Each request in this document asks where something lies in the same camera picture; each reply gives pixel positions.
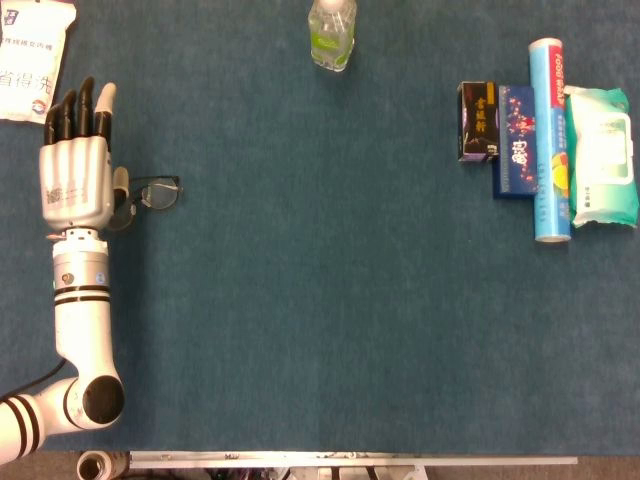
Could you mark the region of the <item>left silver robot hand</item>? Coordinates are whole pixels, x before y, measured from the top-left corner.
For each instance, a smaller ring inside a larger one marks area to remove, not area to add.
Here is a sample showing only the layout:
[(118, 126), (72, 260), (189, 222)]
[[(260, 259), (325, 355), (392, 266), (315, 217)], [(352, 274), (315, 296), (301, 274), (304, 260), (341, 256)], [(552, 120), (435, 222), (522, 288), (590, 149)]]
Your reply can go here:
[(39, 150), (42, 216), (55, 231), (106, 228), (116, 210), (111, 161), (114, 83), (93, 98), (94, 78), (66, 92), (43, 126)]

